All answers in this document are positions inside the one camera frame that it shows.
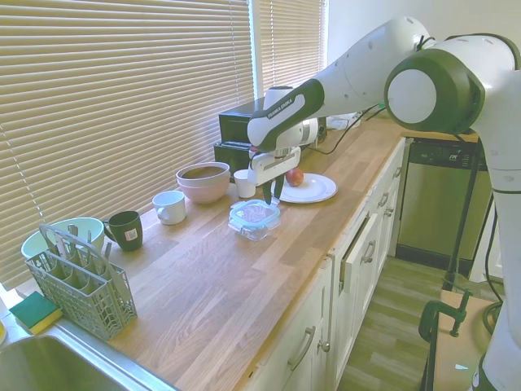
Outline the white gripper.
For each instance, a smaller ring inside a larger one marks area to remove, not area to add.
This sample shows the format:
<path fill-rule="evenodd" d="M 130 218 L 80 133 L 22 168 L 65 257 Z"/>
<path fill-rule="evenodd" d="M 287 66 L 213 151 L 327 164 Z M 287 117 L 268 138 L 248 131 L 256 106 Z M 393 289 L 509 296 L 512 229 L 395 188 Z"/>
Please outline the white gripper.
<path fill-rule="evenodd" d="M 285 181 L 285 173 L 294 169 L 300 162 L 301 148 L 284 149 L 285 156 L 275 156 L 273 153 L 256 153 L 251 156 L 248 166 L 247 180 L 255 186 L 262 185 L 266 204 L 272 202 L 272 181 L 275 179 L 273 195 L 279 200 Z"/>

